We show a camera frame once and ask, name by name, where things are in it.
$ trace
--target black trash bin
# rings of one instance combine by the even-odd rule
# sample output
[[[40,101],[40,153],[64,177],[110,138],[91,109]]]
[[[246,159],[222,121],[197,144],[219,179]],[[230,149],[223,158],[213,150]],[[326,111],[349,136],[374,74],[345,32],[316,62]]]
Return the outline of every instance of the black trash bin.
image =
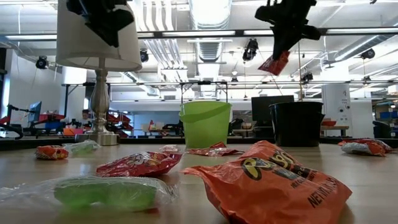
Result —
[[[285,147],[319,146],[323,103],[291,102],[270,105],[275,142]]]

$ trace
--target lamp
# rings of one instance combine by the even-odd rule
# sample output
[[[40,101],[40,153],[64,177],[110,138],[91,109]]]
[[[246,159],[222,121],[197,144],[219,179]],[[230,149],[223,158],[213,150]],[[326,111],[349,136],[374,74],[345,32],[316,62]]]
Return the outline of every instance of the lamp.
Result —
[[[115,6],[130,12],[127,4]],[[87,134],[77,135],[77,141],[91,139],[102,146],[117,144],[117,135],[106,130],[106,114],[109,110],[109,93],[106,86],[108,71],[127,72],[142,68],[140,48],[135,22],[118,32],[119,47],[108,45],[85,24],[85,19],[70,12],[67,0],[58,1],[57,63],[69,67],[93,69],[96,85],[90,99],[90,109],[95,119]]]

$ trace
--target lamp base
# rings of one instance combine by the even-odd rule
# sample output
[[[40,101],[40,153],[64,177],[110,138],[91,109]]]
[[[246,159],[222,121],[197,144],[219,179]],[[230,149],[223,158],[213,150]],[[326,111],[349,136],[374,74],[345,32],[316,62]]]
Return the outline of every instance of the lamp base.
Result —
[[[77,134],[75,137],[76,142],[83,142],[86,140],[93,140],[97,142],[100,146],[117,146],[118,143],[118,136],[114,133],[107,133],[107,134]]]

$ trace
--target metal lamp stand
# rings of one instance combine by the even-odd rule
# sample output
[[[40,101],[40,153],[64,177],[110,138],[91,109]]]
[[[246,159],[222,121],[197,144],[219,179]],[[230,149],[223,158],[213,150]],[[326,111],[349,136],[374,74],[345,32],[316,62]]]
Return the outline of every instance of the metal lamp stand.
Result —
[[[94,112],[93,127],[86,134],[76,135],[77,142],[94,140],[101,146],[118,145],[118,135],[106,130],[106,114],[109,110],[109,94],[106,87],[105,58],[99,59],[99,69],[95,70],[96,83],[90,98],[90,109]]]

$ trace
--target ceiling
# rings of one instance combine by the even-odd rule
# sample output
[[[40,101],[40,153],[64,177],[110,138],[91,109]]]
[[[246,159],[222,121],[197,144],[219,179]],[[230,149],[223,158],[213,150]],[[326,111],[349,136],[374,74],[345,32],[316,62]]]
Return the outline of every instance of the ceiling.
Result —
[[[0,1],[0,34],[39,34],[54,33],[57,30],[57,11],[56,5],[2,5]],[[172,15],[173,24],[176,30],[189,30],[192,28],[190,11],[187,10],[188,0],[173,0],[174,5]],[[229,19],[230,29],[268,29],[269,24],[261,22],[254,18],[256,9],[265,4],[266,1],[258,0],[233,0],[231,8],[231,16]],[[378,0],[375,4],[369,4],[368,0],[318,0],[318,4],[312,7],[307,19],[309,24],[316,27],[381,27],[383,24],[398,16],[398,0]],[[315,56],[322,52],[339,51],[358,39],[360,35],[347,36],[327,36],[322,37],[319,41],[301,40],[300,48],[296,44],[291,48],[289,63],[276,80],[291,80],[290,77],[300,68],[299,65],[305,65],[314,59]],[[241,60],[243,48],[248,42],[248,38],[234,38],[232,42],[225,43],[221,61],[225,62],[220,66],[218,80],[230,81],[232,71],[237,71],[239,81],[261,81],[270,80],[270,76],[257,68],[272,54],[274,44],[273,37],[257,38],[259,42],[260,54],[250,62],[250,66],[244,66]],[[188,69],[188,78],[195,80],[198,78],[197,61],[194,44],[187,43],[187,39],[178,39],[178,47],[183,58],[184,64]],[[145,48],[145,44],[140,40],[140,45]],[[47,55],[51,62],[55,61],[56,43],[55,42],[21,42],[20,46],[23,54],[30,57],[38,57],[39,55]],[[344,62],[349,68],[349,77],[345,80],[360,79],[364,73],[371,73],[380,69],[398,64],[398,37],[395,36],[389,40],[373,47],[376,56],[371,60],[366,60],[365,64],[360,58],[351,58]],[[158,72],[158,63],[150,54],[149,61],[143,64],[143,69],[138,72],[141,77],[149,77],[151,81],[156,81]],[[315,59],[314,67],[309,68],[313,72],[316,80],[324,80],[325,76],[319,76],[326,65],[321,64],[321,60],[325,58]],[[392,70],[376,79],[387,80],[398,75],[397,70]],[[94,77],[94,73],[89,73],[89,78]],[[115,82],[123,82],[118,80],[122,78],[119,73],[109,74]],[[369,91],[380,91],[387,85],[378,85],[377,88],[368,88]],[[121,88],[119,91],[128,91],[128,88]]]

